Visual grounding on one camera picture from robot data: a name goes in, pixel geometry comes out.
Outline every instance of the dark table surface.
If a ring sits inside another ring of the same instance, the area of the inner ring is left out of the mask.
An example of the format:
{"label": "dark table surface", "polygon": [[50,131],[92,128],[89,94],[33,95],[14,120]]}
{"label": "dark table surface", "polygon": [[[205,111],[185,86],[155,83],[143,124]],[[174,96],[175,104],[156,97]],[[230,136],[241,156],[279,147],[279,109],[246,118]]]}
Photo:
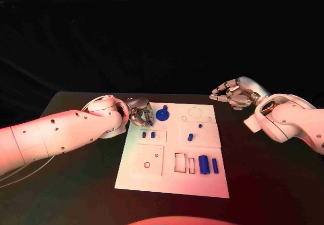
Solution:
{"label": "dark table surface", "polygon": [[[57,92],[41,116],[82,109],[103,94]],[[230,198],[113,189],[123,133],[56,156],[34,175],[0,189],[2,225],[119,225],[162,216],[257,225],[324,223],[322,157],[299,139],[276,143],[262,131],[250,132],[243,119],[253,107],[233,111],[207,95],[113,95],[146,97],[151,102],[214,105]],[[28,174],[46,160],[28,165],[8,181]]]}

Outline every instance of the small blue cylinder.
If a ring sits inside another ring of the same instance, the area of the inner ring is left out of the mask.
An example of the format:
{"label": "small blue cylinder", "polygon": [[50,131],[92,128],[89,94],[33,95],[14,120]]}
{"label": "small blue cylinder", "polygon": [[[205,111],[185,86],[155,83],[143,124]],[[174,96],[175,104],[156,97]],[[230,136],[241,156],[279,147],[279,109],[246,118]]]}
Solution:
{"label": "small blue cylinder", "polygon": [[218,173],[218,171],[217,171],[217,162],[215,162],[214,158],[211,159],[211,162],[213,162],[214,173]]}
{"label": "small blue cylinder", "polygon": [[187,140],[191,141],[192,140],[194,135],[188,134]]}
{"label": "small blue cylinder", "polygon": [[207,163],[207,156],[198,156],[197,160],[198,160],[200,173],[205,175],[205,174],[210,173],[208,163]]}

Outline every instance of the blue object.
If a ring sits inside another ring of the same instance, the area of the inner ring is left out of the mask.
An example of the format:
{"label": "blue object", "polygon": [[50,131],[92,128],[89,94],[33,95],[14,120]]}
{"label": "blue object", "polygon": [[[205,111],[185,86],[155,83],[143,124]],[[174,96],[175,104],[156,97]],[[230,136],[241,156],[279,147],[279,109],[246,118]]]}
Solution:
{"label": "blue object", "polygon": [[205,175],[205,174],[210,173],[208,163],[207,163],[207,156],[198,156],[197,160],[198,160],[200,173]]}
{"label": "blue object", "polygon": [[217,172],[217,162],[215,162],[215,159],[214,158],[211,159],[211,162],[213,162],[214,173],[218,173]]}
{"label": "blue object", "polygon": [[188,134],[187,140],[191,141],[192,140],[194,135]]}
{"label": "blue object", "polygon": [[162,106],[162,109],[159,109],[155,113],[155,118],[159,120],[159,121],[165,121],[168,119],[168,111],[167,111],[167,106],[164,105]]}

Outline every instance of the white platform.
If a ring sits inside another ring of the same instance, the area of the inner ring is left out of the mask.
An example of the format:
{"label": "white platform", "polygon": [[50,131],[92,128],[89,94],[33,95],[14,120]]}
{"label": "white platform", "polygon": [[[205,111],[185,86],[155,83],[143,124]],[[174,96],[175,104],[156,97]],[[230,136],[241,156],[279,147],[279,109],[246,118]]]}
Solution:
{"label": "white platform", "polygon": [[[154,119],[152,127],[129,124],[115,188],[228,198],[213,106],[151,103],[154,115],[164,105],[169,113],[165,121]],[[187,141],[190,133],[194,135],[191,142]],[[174,172],[175,153],[184,154],[185,172]],[[208,159],[208,175],[200,174],[200,155]],[[194,174],[188,173],[188,158],[194,158]]]}

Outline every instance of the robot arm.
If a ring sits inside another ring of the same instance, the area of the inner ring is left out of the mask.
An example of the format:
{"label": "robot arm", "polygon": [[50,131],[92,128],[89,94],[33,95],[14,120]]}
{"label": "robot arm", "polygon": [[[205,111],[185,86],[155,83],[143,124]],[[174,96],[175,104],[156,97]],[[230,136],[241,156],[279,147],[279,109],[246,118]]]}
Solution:
{"label": "robot arm", "polygon": [[60,112],[0,129],[0,175],[41,158],[77,149],[97,138],[123,133],[128,120],[136,126],[152,125],[145,98],[120,101],[113,96],[103,96],[89,102],[86,109],[86,112]]}
{"label": "robot arm", "polygon": [[[226,96],[215,95],[226,88]],[[315,109],[295,95],[269,96],[263,87],[246,77],[226,82],[211,93],[210,98],[218,101],[226,99],[233,109],[241,110],[250,104],[256,106],[254,113],[244,120],[251,132],[262,129],[270,139],[280,143],[298,137],[313,151],[324,154],[324,109]]]}

